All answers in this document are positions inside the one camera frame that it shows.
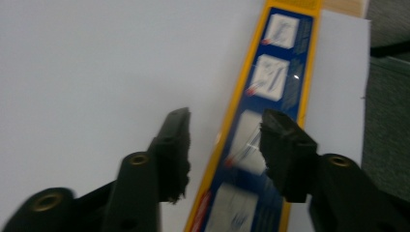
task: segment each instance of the brass rivet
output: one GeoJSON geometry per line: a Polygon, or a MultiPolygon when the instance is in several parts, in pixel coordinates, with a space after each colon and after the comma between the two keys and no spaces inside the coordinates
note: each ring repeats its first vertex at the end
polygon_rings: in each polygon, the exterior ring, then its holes
{"type": "Polygon", "coordinates": [[[47,211],[60,204],[62,199],[63,195],[59,192],[49,193],[37,199],[33,204],[32,210],[35,212],[47,211]]]}
{"type": "Polygon", "coordinates": [[[141,165],[148,162],[148,157],[145,155],[135,155],[130,158],[130,164],[132,165],[141,165]]]}
{"type": "Polygon", "coordinates": [[[334,165],[341,166],[341,167],[350,166],[350,161],[343,157],[330,157],[329,162],[331,162],[334,165]]]}

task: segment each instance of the product package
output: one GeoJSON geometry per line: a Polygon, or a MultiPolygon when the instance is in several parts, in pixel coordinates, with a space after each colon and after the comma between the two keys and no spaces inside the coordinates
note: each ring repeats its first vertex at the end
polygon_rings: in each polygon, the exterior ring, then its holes
{"type": "Polygon", "coordinates": [[[265,108],[305,120],[320,0],[267,0],[186,225],[191,231],[286,231],[289,203],[259,152],[265,108]]]}

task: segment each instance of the gray carpet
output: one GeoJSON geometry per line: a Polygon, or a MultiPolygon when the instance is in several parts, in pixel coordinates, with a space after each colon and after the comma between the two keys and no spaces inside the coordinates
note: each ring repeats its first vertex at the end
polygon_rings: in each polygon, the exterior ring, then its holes
{"type": "MultiPolygon", "coordinates": [[[[410,40],[408,0],[370,0],[371,45],[410,40]]],[[[410,53],[372,59],[362,168],[387,193],[410,201],[410,53]]]]}

